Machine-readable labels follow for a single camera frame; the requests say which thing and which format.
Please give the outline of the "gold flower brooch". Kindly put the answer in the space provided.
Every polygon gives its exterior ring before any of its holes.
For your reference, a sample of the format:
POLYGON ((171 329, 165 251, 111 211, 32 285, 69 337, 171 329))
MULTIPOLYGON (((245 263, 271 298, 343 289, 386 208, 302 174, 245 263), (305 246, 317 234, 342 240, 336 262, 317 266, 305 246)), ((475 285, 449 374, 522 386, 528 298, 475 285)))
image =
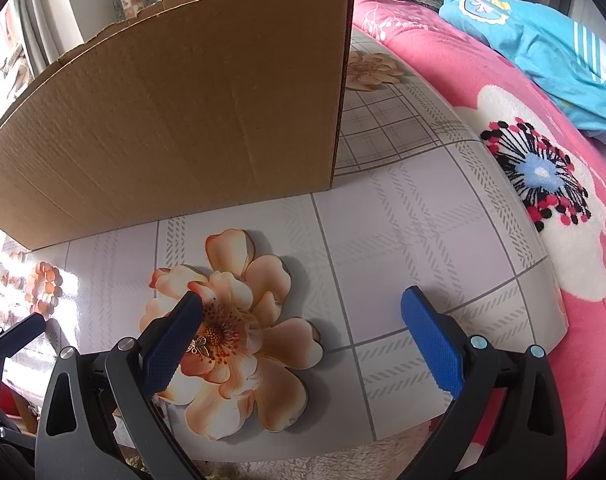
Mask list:
POLYGON ((186 352, 208 358, 210 356, 210 350, 207 348, 207 339, 202 335, 194 337, 192 341, 190 341, 186 352))

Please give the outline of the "floral bed sheet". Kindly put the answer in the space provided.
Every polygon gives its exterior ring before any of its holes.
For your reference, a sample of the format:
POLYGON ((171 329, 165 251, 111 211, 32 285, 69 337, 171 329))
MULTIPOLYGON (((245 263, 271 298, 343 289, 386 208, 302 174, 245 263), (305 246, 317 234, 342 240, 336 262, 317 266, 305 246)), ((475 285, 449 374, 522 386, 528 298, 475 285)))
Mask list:
POLYGON ((399 84, 346 92, 329 191, 218 209, 24 252, 21 268, 61 270, 63 295, 43 335, 10 359, 4 379, 32 402, 44 396, 56 352, 106 350, 138 333, 152 271, 202 272, 207 237, 248 232, 279 257, 291 291, 281 323, 304 318, 324 355, 298 378, 308 402, 271 432, 262 408, 242 418, 214 409, 198 434, 184 419, 204 380, 178 378, 162 402, 168 426, 195 460, 283 460, 382 440, 442 414, 437 387, 400 315, 418 286, 435 309, 494 347, 553 349, 568 321, 542 240, 481 140, 412 70, 399 84))

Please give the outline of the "pink fleece blanket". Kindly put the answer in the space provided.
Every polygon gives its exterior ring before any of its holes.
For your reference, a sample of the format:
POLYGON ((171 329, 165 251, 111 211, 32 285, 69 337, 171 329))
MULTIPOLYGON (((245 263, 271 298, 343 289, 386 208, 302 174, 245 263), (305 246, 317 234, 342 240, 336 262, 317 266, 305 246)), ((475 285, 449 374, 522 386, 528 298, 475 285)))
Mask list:
POLYGON ((534 81, 440 10, 356 0, 354 22, 482 138, 542 238, 568 318, 550 361, 576 476, 606 437, 606 159, 534 81))

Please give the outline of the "brown cardboard box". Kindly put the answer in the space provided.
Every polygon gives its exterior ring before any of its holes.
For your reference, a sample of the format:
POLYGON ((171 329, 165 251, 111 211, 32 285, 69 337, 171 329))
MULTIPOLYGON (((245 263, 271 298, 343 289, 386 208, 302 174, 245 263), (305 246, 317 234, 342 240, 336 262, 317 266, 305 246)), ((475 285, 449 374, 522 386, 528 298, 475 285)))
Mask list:
POLYGON ((0 229, 38 249, 330 188, 354 0, 162 0, 0 119, 0 229))

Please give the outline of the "blue pillow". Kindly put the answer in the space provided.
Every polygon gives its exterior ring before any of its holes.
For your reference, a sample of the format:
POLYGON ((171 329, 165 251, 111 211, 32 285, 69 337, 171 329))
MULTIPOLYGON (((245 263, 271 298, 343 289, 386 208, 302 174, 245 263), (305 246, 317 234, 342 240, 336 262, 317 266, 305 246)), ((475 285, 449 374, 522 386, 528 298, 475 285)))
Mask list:
POLYGON ((444 0, 440 17, 534 81, 588 138, 606 144, 606 43, 550 6, 444 0))

